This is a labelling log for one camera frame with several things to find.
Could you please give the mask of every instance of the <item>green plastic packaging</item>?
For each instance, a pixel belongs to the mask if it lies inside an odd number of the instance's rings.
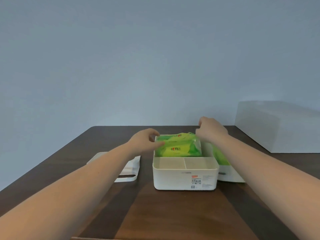
[[[191,132],[161,135],[157,141],[165,145],[155,151],[156,157],[202,157],[200,141]]]
[[[213,156],[217,160],[219,165],[230,165],[224,154],[216,147],[215,145],[212,145],[213,147]]]

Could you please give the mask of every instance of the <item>wooden tabletop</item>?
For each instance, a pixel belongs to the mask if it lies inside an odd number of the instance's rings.
[[[91,127],[3,189],[0,216],[85,165],[96,153],[110,151],[145,128]],[[174,134],[195,132],[197,126],[153,128],[161,134]],[[235,126],[226,128],[231,136],[320,178],[320,154],[269,153]],[[156,190],[152,156],[152,153],[141,156],[136,181],[112,185],[72,239],[297,239],[247,184],[218,182],[214,191]]]

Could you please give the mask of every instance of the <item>skin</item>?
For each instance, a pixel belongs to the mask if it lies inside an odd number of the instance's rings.
[[[215,144],[230,164],[300,239],[319,239],[320,180],[228,135],[201,117],[196,135]],[[135,156],[163,145],[154,129],[136,133],[92,163],[42,189],[0,217],[2,239],[70,239]]]

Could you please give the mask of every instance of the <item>white storage box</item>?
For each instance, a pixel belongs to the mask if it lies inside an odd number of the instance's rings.
[[[212,145],[201,142],[203,157],[153,157],[153,182],[158,190],[214,190],[219,165]]]
[[[271,153],[320,153],[320,112],[283,101],[238,104],[235,125]]]

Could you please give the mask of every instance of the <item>person's left arm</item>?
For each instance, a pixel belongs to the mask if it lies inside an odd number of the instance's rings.
[[[152,151],[154,129],[136,133],[127,143],[66,175],[0,217],[0,236],[13,239],[70,239],[101,201],[129,160]]]

